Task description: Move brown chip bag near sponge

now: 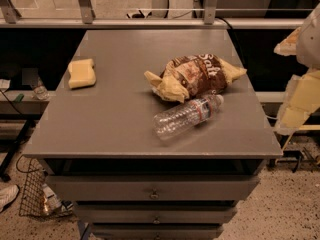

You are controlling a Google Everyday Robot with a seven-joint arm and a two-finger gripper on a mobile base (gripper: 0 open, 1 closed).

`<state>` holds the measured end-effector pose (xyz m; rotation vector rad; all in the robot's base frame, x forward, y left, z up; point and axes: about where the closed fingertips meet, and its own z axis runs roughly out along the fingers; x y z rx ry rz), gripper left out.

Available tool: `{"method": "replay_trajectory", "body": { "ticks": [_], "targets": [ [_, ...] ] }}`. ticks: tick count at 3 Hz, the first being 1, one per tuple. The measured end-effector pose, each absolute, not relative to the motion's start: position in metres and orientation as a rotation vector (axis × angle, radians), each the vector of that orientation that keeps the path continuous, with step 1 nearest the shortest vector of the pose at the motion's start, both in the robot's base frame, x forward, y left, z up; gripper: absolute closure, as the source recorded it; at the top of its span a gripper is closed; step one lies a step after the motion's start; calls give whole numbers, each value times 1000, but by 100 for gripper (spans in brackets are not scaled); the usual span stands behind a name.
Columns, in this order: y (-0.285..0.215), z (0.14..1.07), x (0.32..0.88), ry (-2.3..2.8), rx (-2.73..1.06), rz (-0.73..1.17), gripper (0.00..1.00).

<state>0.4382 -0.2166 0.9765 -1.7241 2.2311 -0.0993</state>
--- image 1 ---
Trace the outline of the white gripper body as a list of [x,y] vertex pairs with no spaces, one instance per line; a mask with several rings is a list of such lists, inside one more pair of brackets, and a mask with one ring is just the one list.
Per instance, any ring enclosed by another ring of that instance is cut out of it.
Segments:
[[309,68],[289,80],[274,129],[280,135],[296,132],[320,108],[320,70]]

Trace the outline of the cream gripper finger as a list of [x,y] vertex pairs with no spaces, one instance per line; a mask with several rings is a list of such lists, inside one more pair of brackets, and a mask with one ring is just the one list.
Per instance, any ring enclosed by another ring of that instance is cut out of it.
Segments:
[[278,43],[274,52],[281,56],[291,56],[296,54],[296,44],[301,28],[298,27],[292,31],[284,40]]

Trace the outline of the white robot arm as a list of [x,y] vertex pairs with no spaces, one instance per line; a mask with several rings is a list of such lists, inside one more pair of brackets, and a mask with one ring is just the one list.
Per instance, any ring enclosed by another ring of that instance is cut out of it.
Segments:
[[274,52],[282,56],[294,55],[300,64],[308,68],[303,76],[291,77],[277,114],[275,131],[291,135],[320,108],[320,5],[301,27],[276,45]]

